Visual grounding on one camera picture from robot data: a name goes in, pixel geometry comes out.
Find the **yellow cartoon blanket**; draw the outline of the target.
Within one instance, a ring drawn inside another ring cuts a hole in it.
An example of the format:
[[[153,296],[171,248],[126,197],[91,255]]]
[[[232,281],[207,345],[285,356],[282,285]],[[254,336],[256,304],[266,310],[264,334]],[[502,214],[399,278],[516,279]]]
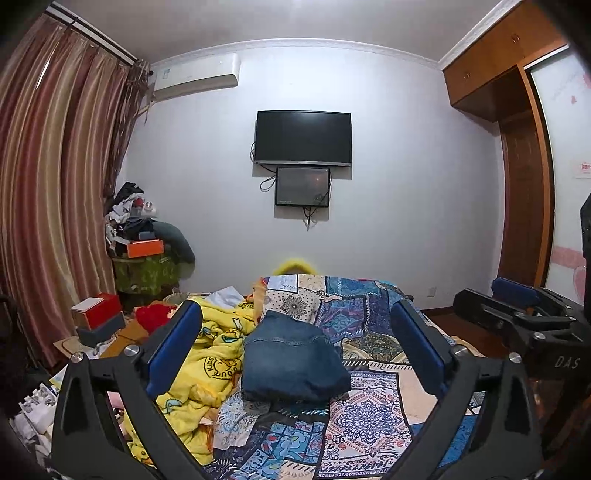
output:
[[[253,302],[224,308],[197,295],[202,323],[168,392],[155,400],[194,459],[202,466],[213,460],[213,421],[242,373],[243,340],[256,329]]]

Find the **wooden wardrobe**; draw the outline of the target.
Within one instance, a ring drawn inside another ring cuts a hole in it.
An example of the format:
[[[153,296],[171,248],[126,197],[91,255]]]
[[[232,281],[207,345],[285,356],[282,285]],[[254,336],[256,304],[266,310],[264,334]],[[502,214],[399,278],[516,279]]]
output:
[[[538,2],[501,1],[440,61],[452,107],[499,127],[505,207],[498,274],[534,286],[549,269],[554,177],[526,67],[566,44]]]

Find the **orange box on pile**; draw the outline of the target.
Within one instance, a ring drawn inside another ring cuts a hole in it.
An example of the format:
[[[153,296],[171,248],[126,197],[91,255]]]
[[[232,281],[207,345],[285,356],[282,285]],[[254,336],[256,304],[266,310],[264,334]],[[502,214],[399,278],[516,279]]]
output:
[[[159,239],[130,242],[126,251],[130,259],[160,255],[164,252],[164,243]]]

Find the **red and white box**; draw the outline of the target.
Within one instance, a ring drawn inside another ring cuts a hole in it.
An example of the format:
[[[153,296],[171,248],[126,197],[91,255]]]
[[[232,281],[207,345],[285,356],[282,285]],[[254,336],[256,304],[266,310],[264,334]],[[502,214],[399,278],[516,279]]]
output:
[[[74,325],[88,330],[98,328],[121,311],[119,297],[109,293],[87,297],[70,309]]]

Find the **wall mounted black television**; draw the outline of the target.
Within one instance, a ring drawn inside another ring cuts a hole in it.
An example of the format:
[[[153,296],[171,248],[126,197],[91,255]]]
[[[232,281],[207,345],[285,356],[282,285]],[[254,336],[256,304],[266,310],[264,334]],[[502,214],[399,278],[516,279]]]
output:
[[[329,111],[259,111],[253,161],[260,165],[351,166],[352,115]]]

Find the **blue patchwork bedspread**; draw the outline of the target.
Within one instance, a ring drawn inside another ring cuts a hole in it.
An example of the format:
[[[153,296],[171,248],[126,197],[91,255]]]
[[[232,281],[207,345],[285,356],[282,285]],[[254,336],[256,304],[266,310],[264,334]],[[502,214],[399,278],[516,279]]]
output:
[[[290,274],[253,289],[256,329],[219,410],[215,479],[381,479],[437,399],[391,326],[406,295],[370,279]]]

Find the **green patterned storage bin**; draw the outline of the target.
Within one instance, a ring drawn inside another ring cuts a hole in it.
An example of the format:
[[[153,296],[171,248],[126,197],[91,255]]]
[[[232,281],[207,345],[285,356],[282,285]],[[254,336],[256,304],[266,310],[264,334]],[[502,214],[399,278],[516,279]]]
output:
[[[113,258],[118,292],[156,296],[179,280],[178,264],[164,254],[141,258]]]

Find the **red plush item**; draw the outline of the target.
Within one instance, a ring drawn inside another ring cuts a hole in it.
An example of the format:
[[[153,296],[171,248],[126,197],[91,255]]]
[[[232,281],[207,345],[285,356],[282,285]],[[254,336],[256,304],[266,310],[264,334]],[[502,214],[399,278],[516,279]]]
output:
[[[134,318],[138,324],[151,335],[161,326],[168,323],[176,306],[161,302],[152,302],[147,306],[136,307]]]

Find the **dark green cushion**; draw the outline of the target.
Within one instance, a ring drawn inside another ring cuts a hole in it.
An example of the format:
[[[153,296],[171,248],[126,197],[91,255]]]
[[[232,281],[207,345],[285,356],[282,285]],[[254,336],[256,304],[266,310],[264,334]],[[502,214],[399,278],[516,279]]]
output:
[[[162,221],[153,221],[152,226],[155,236],[170,247],[172,253],[181,263],[195,263],[192,248],[177,227]]]

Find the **beige plush blanket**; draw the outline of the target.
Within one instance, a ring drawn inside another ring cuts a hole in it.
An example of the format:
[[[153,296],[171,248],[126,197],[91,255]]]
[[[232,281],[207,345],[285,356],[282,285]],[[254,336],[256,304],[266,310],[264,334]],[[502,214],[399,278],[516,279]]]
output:
[[[484,357],[484,355],[472,347],[468,342],[457,336],[452,336],[451,338],[456,345],[466,347],[471,353],[476,354],[477,357]],[[404,413],[408,420],[408,424],[411,427],[418,427],[420,424],[424,424],[427,421],[438,402],[438,398],[435,394],[428,393],[426,388],[423,387],[422,382],[419,380],[417,370],[414,367],[399,373]],[[465,414],[473,416],[480,413],[483,399],[484,393],[474,393]]]

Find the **striped brown curtain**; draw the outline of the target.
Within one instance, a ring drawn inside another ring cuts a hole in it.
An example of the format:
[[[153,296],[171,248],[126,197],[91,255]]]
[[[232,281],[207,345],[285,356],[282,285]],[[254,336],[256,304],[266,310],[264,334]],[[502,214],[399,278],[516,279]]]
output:
[[[1,73],[1,290],[36,356],[60,358],[71,307],[115,289],[105,211],[148,88],[126,65],[42,15]]]

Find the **grey rectangular box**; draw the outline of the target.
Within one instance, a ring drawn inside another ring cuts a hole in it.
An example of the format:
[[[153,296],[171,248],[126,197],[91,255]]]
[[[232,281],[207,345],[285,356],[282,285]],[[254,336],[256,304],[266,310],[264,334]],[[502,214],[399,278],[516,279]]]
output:
[[[88,330],[77,327],[76,332],[79,342],[87,347],[96,347],[98,344],[108,341],[116,332],[125,327],[125,319],[122,312],[118,312],[108,321],[98,327]]]

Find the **blue denim jacket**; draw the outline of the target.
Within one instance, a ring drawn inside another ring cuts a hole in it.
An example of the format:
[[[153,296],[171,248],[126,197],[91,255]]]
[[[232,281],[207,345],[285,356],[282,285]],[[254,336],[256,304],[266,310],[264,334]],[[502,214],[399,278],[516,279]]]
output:
[[[242,397],[319,403],[352,388],[341,353],[322,330],[267,311],[243,343]]]

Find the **white air conditioner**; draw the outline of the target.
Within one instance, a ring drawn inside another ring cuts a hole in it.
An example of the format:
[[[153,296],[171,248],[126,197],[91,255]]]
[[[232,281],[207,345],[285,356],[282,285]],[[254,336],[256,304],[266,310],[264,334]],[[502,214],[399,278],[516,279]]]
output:
[[[163,101],[194,93],[238,86],[238,54],[225,54],[178,63],[158,71],[153,98]]]

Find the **small dark wall monitor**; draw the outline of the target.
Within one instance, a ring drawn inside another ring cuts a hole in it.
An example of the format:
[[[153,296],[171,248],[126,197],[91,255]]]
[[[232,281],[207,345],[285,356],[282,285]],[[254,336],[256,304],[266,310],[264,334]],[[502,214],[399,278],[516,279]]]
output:
[[[280,166],[276,170],[274,205],[328,208],[331,171],[320,167]]]

